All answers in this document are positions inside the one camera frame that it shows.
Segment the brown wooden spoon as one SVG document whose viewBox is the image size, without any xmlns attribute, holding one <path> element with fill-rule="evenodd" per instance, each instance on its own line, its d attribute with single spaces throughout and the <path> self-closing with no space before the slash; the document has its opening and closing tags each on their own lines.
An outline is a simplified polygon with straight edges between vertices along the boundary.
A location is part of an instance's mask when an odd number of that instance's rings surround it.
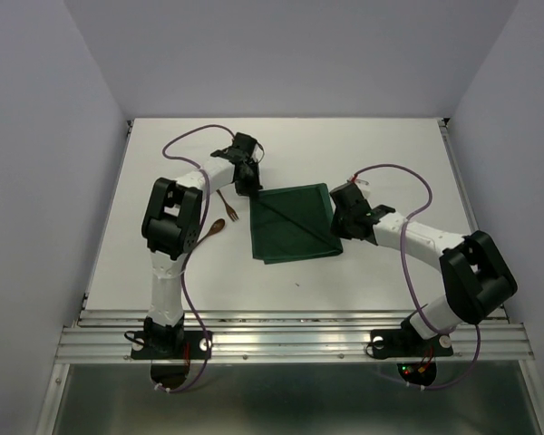
<svg viewBox="0 0 544 435">
<path fill-rule="evenodd" d="M 226 220 L 224 218 L 217 219 L 216 221 L 212 223 L 208 232 L 197 241 L 197 244 L 195 245 L 195 247 L 198 247 L 207 238 L 215 236 L 216 234 L 220 233 L 225 227 L 226 227 Z"/>
</svg>

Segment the dark green cloth napkin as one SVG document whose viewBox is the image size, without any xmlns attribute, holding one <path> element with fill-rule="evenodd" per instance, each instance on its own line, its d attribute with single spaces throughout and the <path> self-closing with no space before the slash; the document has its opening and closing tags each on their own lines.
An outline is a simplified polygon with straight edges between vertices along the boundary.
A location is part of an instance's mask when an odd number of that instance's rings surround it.
<svg viewBox="0 0 544 435">
<path fill-rule="evenodd" d="M 250 199 L 252 256 L 267 265 L 339 256 L 325 183 L 262 190 Z"/>
</svg>

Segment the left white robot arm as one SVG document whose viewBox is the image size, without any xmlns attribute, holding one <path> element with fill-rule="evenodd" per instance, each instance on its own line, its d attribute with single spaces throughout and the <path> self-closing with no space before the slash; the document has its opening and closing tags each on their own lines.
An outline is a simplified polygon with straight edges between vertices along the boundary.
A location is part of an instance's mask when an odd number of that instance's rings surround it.
<svg viewBox="0 0 544 435">
<path fill-rule="evenodd" d="M 183 263 L 196 245 L 210 196 L 232 185 L 238 195 L 253 197 L 262 189 L 256 139 L 244 133 L 231 145 L 213 151 L 204 164 L 175 179 L 157 179 L 151 189 L 141 233 L 151 252 L 151 308 L 147 317 L 160 326 L 152 346 L 162 356 L 177 355 L 183 334 L 173 327 L 184 316 L 181 296 Z"/>
</svg>

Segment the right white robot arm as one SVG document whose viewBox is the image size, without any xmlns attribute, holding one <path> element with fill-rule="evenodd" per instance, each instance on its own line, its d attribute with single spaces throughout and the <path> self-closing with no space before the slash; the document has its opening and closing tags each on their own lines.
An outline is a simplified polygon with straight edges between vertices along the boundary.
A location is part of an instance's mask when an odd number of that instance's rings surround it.
<svg viewBox="0 0 544 435">
<path fill-rule="evenodd" d="M 479 324 L 518 291 L 518 284 L 492 237 L 480 230 L 460 235 L 412 222 L 386 205 L 371 207 L 353 182 L 334 188 L 331 232 L 400 252 L 402 270 L 416 313 L 406 319 L 399 343 L 420 353 L 432 338 L 459 324 Z M 441 273 L 444 295 L 417 302 L 406 257 Z"/>
</svg>

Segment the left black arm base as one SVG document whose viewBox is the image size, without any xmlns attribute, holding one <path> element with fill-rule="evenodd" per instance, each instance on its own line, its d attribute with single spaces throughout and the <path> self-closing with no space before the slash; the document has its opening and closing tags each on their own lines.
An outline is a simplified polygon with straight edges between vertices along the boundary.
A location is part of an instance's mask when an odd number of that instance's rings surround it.
<svg viewBox="0 0 544 435">
<path fill-rule="evenodd" d="M 185 331 L 181 324 L 145 324 L 142 330 L 128 330 L 123 337 L 131 344 L 131 358 L 139 361 L 209 360 L 211 350 L 202 331 Z"/>
</svg>

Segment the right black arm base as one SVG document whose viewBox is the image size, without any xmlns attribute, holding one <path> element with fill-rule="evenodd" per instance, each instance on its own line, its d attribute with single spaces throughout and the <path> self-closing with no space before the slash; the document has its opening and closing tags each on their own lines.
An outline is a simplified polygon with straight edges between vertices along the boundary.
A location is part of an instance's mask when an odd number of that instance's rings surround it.
<svg viewBox="0 0 544 435">
<path fill-rule="evenodd" d="M 364 352 L 376 360 L 389 358 L 421 358 L 453 356 L 452 342 L 448 335 L 434 335 L 423 339 L 408 320 L 395 328 L 378 328 L 369 333 Z"/>
</svg>

